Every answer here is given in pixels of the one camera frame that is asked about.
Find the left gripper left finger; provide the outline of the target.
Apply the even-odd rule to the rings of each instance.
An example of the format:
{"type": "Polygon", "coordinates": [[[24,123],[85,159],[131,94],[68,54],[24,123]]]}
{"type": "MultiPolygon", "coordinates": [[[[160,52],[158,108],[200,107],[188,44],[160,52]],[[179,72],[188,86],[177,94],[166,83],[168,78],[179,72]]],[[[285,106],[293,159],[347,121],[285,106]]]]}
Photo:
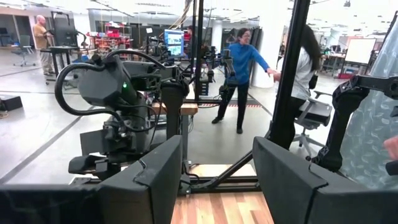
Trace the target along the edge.
{"type": "Polygon", "coordinates": [[[182,175],[173,136],[94,185],[2,185],[1,223],[170,223],[182,175]]]}

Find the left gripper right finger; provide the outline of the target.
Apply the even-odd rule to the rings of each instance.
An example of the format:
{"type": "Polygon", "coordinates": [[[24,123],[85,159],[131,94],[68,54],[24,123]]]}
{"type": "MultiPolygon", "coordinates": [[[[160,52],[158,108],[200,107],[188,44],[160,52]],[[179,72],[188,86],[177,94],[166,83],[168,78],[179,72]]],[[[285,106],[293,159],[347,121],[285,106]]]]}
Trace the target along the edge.
{"type": "Polygon", "coordinates": [[[263,137],[252,154],[275,223],[397,224],[396,190],[368,189],[263,137]]]}

